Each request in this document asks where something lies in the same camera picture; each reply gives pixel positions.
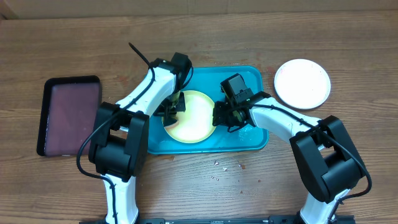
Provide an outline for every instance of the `blue tray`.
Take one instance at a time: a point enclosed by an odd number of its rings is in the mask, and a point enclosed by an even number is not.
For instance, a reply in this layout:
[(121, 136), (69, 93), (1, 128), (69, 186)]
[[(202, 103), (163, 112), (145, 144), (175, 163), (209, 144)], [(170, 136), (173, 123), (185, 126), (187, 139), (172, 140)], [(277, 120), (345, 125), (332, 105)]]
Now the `blue tray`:
[[(196, 90), (208, 95), (214, 102), (224, 101), (220, 83), (239, 73), (253, 93), (264, 90), (260, 71), (252, 66), (195, 68), (193, 77), (184, 90)], [(268, 142), (268, 130), (247, 125), (234, 133), (226, 126), (217, 126), (204, 141), (187, 144), (172, 139), (163, 128), (162, 118), (149, 120), (148, 152), (151, 154), (186, 154), (199, 152), (233, 152), (262, 149)]]

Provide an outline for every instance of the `wooden table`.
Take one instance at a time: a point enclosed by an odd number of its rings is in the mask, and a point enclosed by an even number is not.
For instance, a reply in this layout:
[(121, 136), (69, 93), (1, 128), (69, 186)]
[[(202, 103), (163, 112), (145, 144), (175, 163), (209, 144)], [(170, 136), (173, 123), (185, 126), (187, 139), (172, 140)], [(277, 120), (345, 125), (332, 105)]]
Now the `wooden table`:
[[(97, 75), (104, 101), (123, 98), (146, 74), (128, 42), (149, 60), (181, 52), (196, 67), (255, 66), (274, 96), (273, 77), (284, 62), (318, 62), (330, 75), (331, 95), (302, 113), (341, 118), (374, 182), (370, 194), (338, 213), (358, 223), (396, 223), (397, 28), (397, 11), (1, 21), (0, 223), (103, 218), (101, 181), (81, 175), (75, 157), (36, 154), (42, 92), (52, 77)], [(86, 157), (83, 165), (95, 171)], [(365, 187), (361, 180), (354, 192)], [(307, 191), (290, 146), (271, 134), (260, 151), (149, 156), (136, 196), (143, 217), (267, 217), (295, 214)]]

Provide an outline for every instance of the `white round plate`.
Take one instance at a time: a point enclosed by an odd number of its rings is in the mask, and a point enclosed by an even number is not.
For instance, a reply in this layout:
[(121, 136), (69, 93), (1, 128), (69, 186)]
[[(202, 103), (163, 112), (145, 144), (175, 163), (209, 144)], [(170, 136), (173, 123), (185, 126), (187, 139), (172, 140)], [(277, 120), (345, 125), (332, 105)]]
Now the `white round plate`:
[(175, 140), (183, 143), (196, 143), (209, 137), (213, 126), (214, 102), (207, 95), (194, 90), (184, 91), (185, 112), (177, 112), (178, 124), (165, 128)]
[(320, 106), (329, 97), (331, 89), (325, 69), (306, 59), (284, 63), (276, 72), (274, 86), (285, 103), (304, 110)]

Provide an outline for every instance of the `robotic hand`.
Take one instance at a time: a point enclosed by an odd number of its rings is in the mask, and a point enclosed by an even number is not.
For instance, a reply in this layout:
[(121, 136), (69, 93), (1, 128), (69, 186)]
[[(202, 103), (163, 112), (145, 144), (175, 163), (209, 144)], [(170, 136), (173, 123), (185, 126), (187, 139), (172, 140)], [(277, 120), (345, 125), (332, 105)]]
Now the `robotic hand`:
[[(91, 138), (89, 160), (113, 183), (104, 181), (108, 201), (104, 223), (138, 222), (135, 184), (147, 154), (149, 117), (163, 116), (165, 126), (177, 122), (171, 115), (185, 110), (180, 90), (191, 67), (188, 57), (179, 53), (170, 62), (158, 58), (149, 63), (144, 81), (130, 95), (116, 105), (103, 103), (98, 109), (94, 127), (98, 132)], [(213, 125), (228, 126), (233, 132), (250, 124), (290, 142), (309, 191), (300, 222), (335, 222), (334, 212), (341, 199), (368, 175), (342, 122), (334, 116), (311, 118), (282, 106), (267, 93), (253, 94), (239, 74), (223, 81), (221, 90), (226, 101), (215, 103)], [(127, 138), (110, 135), (110, 129), (127, 131)], [(323, 158), (320, 150), (331, 146), (334, 153)]]

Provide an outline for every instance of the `yellow plate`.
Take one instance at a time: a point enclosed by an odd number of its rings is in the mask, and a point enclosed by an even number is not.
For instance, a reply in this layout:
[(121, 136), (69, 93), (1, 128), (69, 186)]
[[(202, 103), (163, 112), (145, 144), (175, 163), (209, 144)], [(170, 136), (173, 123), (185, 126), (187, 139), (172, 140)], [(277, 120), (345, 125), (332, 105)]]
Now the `yellow plate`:
[(216, 129), (213, 124), (214, 102), (207, 95), (194, 90), (184, 91), (185, 112), (177, 112), (178, 125), (165, 128), (167, 134), (183, 143), (205, 140)]

